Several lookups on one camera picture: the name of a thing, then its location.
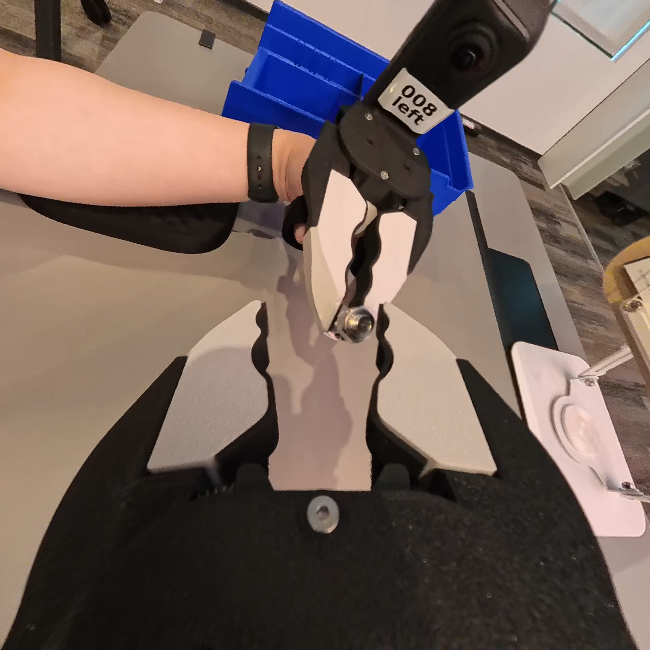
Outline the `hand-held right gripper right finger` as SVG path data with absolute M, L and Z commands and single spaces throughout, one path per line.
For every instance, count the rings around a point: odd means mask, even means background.
M 376 364 L 367 429 L 373 459 L 400 463 L 414 478 L 435 469 L 495 474 L 458 359 L 440 338 L 387 304 Z

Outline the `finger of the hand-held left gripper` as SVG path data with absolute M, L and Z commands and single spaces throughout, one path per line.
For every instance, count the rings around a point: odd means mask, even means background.
M 370 335 L 368 309 L 350 306 L 352 236 L 364 218 L 366 201 L 351 178 L 329 174 L 321 212 L 304 239 L 304 273 L 316 325 L 324 335 Z
M 403 211 L 367 208 L 352 236 L 350 306 L 379 308 L 393 301 L 408 276 L 414 219 Z

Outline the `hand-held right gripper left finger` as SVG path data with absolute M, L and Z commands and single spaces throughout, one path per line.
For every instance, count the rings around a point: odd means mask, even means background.
M 279 440 L 268 374 L 266 304 L 254 300 L 206 333 L 190 350 L 148 460 L 148 471 L 204 469 L 235 476 L 268 468 Z

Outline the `blue plastic bin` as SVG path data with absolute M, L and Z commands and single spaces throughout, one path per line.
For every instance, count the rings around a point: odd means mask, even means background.
M 233 80 L 222 115 L 318 137 L 360 100 L 389 61 L 306 14 L 274 1 L 257 52 Z M 474 188 L 458 111 L 417 140 L 431 167 L 434 215 Z

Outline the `person's left forearm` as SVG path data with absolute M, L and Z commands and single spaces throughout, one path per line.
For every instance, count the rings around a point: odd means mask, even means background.
M 1 50 L 1 189 L 106 206 L 240 202 L 248 126 Z

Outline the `person's left hand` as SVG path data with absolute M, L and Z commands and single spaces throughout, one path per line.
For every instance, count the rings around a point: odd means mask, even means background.
M 316 140 L 309 135 L 275 129 L 272 139 L 272 176 L 279 199 L 288 205 L 303 195 L 302 171 Z

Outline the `black wrist band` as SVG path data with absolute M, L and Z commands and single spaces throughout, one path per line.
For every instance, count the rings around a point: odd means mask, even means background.
M 247 138 L 248 199 L 272 204 L 279 200 L 272 167 L 272 144 L 275 126 L 250 124 Z

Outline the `printed instruction sheet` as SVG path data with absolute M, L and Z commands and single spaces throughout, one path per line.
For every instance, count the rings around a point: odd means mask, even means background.
M 623 302 L 623 320 L 639 357 L 649 369 L 649 258 L 625 264 L 623 270 L 634 287 L 634 294 Z

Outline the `black chair base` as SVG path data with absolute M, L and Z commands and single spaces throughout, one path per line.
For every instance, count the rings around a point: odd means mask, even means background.
M 86 17 L 105 27 L 111 22 L 106 1 L 79 1 Z M 35 53 L 39 59 L 62 61 L 61 1 L 33 1 L 35 13 Z

